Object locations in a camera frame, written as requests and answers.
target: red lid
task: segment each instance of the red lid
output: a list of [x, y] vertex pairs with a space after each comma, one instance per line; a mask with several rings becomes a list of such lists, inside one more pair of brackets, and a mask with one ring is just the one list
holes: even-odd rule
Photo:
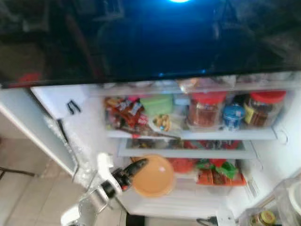
[[222, 102], [227, 95], [227, 92], [208, 92], [208, 93], [193, 93], [192, 99], [207, 105], [214, 105]]
[[286, 91], [272, 91], [272, 92], [252, 92], [251, 98], [267, 104], [279, 103], [286, 95]]

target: glass jar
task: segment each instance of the glass jar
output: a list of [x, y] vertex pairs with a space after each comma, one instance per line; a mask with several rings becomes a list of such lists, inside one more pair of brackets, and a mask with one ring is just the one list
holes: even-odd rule
[[256, 127], [271, 126], [283, 107], [286, 91], [252, 92], [244, 103], [245, 122]]
[[226, 94], [226, 92], [193, 93], [188, 115], [190, 125], [205, 128], [218, 125]]
[[250, 226], [272, 226], [276, 221], [273, 212], [265, 210], [250, 217]]

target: floor tile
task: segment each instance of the floor tile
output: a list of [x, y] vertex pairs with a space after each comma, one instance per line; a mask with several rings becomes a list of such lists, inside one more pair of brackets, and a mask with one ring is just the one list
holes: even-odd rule
[[70, 178], [56, 180], [40, 212], [38, 221], [58, 224], [61, 215], [84, 193], [80, 185], [72, 183]]
[[35, 221], [24, 220], [20, 218], [10, 218], [5, 226], [35, 226]]
[[119, 226], [126, 226], [127, 224], [127, 212], [124, 210], [121, 212]]
[[95, 226], [119, 226], [122, 210], [105, 208], [97, 217]]
[[60, 167], [54, 160], [49, 159], [46, 168], [41, 178], [67, 178], [71, 177], [62, 167]]
[[28, 139], [4, 139], [0, 147], [0, 166], [41, 174], [49, 157]]
[[52, 223], [37, 221], [35, 226], [61, 226], [61, 225], [60, 224], [52, 224]]
[[0, 180], [0, 225], [7, 221], [32, 177], [6, 173]]
[[13, 211], [12, 217], [36, 220], [49, 196], [54, 181], [54, 179], [33, 178]]

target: refrigerator shelf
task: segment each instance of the refrigerator shelf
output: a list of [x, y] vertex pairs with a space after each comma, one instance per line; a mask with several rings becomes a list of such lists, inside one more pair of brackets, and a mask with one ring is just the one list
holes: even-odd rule
[[[132, 134], [121, 130], [108, 130], [107, 136], [111, 138], [133, 138]], [[171, 139], [169, 137], [140, 136], [139, 139]], [[276, 140], [272, 127], [263, 129], [241, 129], [238, 131], [218, 130], [212, 132], [192, 132], [185, 130], [183, 140]]]
[[219, 208], [227, 208], [226, 195], [212, 192], [208, 186], [200, 186], [187, 179], [177, 179], [175, 188], [159, 198], [140, 196], [134, 188], [130, 188], [127, 195], [119, 196], [118, 199], [128, 207], [130, 214], [160, 218], [195, 220], [215, 216]]
[[202, 150], [202, 149], [156, 149], [156, 148], [129, 148], [128, 139], [122, 139], [119, 157], [140, 157], [146, 154], [160, 154], [167, 158], [205, 158], [205, 159], [256, 159], [257, 155], [251, 141], [243, 141], [241, 150]]
[[[291, 73], [285, 80], [281, 80], [281, 76], [285, 73]], [[301, 88], [301, 73], [300, 72], [280, 72], [280, 73], [260, 73], [252, 75], [250, 80], [255, 81], [236, 81], [225, 82], [222, 79], [218, 81], [215, 78], [200, 78], [200, 85], [190, 88], [181, 89], [175, 80], [165, 81], [147, 81], [142, 86], [133, 85], [134, 82], [129, 83], [109, 83], [105, 85], [91, 85], [92, 96], [126, 96], [126, 95], [150, 95], [150, 94], [179, 94], [179, 93], [193, 93], [193, 92], [215, 92], [215, 91], [250, 91], [250, 90], [272, 90], [272, 89], [300, 89]]]

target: tiled floor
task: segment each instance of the tiled floor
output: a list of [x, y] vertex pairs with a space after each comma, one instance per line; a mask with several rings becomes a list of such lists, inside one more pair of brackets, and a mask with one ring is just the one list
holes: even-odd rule
[[[39, 175], [32, 178], [6, 173], [0, 180], [0, 226], [60, 226], [62, 213], [84, 192], [29, 140], [4, 140], [0, 145], [0, 166]], [[126, 211], [115, 202], [98, 215], [95, 226], [125, 224]], [[145, 225], [197, 226], [197, 223], [146, 218]]]
[[[69, 177], [33, 178], [6, 226], [59, 226], [62, 213], [75, 204], [83, 192]], [[107, 207], [99, 214], [95, 226], [122, 226], [124, 215], [120, 207], [114, 210]]]

